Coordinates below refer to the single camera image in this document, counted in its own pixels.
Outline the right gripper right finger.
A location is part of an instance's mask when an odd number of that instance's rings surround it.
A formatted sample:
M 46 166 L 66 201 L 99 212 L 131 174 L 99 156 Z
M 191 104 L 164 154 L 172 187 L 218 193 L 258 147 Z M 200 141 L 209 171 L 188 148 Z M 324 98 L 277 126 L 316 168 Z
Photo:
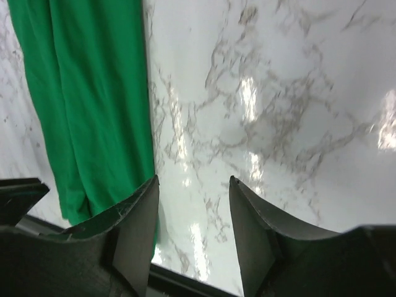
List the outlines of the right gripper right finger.
M 229 181 L 229 201 L 244 296 L 259 296 L 265 282 L 310 244 L 338 235 L 267 202 L 235 176 Z

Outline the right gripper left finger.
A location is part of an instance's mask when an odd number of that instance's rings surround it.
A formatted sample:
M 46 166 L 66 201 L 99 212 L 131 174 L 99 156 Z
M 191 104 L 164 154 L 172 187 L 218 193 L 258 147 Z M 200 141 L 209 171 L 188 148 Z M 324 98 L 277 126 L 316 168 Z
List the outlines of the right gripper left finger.
M 159 205 L 159 179 L 148 179 L 131 196 L 62 232 L 69 240 L 103 240 L 99 268 L 109 275 L 109 296 L 145 296 Z

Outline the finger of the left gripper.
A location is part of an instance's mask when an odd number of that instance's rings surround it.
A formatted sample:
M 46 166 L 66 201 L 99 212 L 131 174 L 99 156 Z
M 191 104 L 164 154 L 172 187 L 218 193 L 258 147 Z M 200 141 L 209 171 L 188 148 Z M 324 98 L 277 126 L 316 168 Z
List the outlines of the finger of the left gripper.
M 38 178 L 2 179 L 1 225 L 16 226 L 49 191 Z

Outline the green t shirt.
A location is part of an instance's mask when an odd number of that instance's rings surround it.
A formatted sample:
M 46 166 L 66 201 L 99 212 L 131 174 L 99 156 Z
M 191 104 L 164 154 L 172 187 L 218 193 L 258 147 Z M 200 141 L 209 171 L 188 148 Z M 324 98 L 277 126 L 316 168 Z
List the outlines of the green t shirt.
M 140 1 L 9 1 L 62 217 L 71 225 L 154 173 Z

